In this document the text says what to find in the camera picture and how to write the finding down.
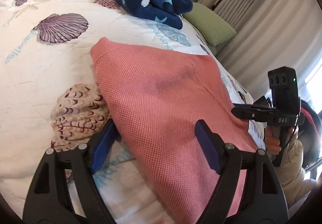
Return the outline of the right forearm beige sleeve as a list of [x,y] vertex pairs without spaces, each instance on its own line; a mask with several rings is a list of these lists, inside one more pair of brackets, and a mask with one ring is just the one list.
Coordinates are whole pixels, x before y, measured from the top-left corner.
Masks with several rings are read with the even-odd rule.
[[305,197],[315,186],[316,181],[305,179],[303,163],[303,145],[298,140],[298,128],[290,139],[287,152],[283,157],[284,164],[276,167],[276,173],[287,201],[288,208]]

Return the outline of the right hand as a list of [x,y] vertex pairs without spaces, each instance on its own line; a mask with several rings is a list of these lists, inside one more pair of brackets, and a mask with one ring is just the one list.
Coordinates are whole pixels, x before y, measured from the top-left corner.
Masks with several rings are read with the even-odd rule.
[[[292,136],[289,142],[289,150],[290,150],[298,138],[298,127],[289,128],[288,131],[289,131],[288,135]],[[266,145],[266,150],[268,151],[269,154],[277,156],[281,152],[282,147],[280,145],[280,140],[273,136],[272,128],[270,126],[266,126],[265,128],[264,142]]]

